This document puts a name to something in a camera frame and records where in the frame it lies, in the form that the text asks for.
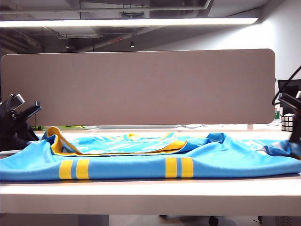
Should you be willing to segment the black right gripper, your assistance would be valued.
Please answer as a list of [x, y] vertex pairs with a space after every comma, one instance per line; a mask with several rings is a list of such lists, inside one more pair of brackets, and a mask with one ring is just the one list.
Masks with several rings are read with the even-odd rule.
[[[282, 93], [279, 97], [279, 102], [287, 107], [291, 108], [294, 112], [298, 113], [301, 111], [301, 101], [296, 97], [293, 97], [287, 93]], [[297, 157], [301, 156], [301, 123], [293, 123], [293, 131], [289, 139], [291, 143], [291, 152]]]

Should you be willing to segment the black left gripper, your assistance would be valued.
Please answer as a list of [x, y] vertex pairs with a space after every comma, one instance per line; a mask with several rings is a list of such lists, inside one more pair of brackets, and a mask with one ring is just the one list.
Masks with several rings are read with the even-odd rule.
[[26, 121], [41, 109], [40, 102], [35, 101], [23, 112], [8, 111], [4, 113], [4, 148], [25, 148], [30, 142], [39, 140]]

